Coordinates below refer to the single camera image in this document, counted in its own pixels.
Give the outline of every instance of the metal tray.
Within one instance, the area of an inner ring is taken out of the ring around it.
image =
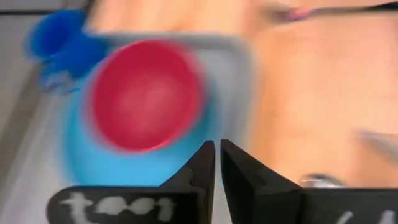
[[[103,37],[109,39],[114,48],[151,38],[174,39],[191,46],[220,94],[221,137],[241,145],[251,102],[253,69],[252,60],[239,40],[211,34],[114,34]],[[61,130],[59,114],[65,111],[69,99],[70,96],[46,96],[40,102],[40,109],[36,111],[3,188],[1,224],[47,223],[47,200],[70,185],[62,177],[55,158]],[[231,223],[221,182],[219,154],[216,156],[215,182],[213,223]]]

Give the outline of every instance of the wooden surface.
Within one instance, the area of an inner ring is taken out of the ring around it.
[[[296,0],[358,6],[379,0]],[[102,0],[97,32],[215,31],[241,37],[256,56],[247,147],[298,182],[308,173],[352,187],[397,187],[398,167],[358,140],[356,129],[398,134],[398,16],[319,17],[272,25],[258,0]]]

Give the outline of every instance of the black plastic part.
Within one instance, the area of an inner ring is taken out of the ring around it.
[[[47,220],[50,224],[211,224],[214,176],[215,146],[207,141],[160,187],[63,189],[49,200]],[[163,207],[165,201],[171,206]],[[169,217],[164,213],[168,208]]]
[[[228,140],[221,168],[233,224],[398,223],[398,189],[305,189]]]

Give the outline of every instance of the gray tray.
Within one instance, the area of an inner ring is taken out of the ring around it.
[[[242,144],[250,108],[252,61],[244,45],[232,37],[191,34],[107,35],[115,48],[150,38],[170,38],[191,46],[220,94],[221,137]],[[32,120],[2,192],[1,224],[44,224],[47,200],[68,187],[57,164],[59,114],[70,96],[46,96]],[[220,155],[216,156],[213,223],[231,223],[221,183]]]

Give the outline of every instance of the wooden table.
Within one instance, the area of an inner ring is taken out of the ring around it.
[[[256,56],[247,148],[298,182],[333,175],[352,187],[397,187],[398,166],[356,129],[398,134],[398,14],[328,16],[272,25],[258,0],[102,0],[97,32],[180,30],[238,35]],[[307,7],[379,0],[296,0]]]

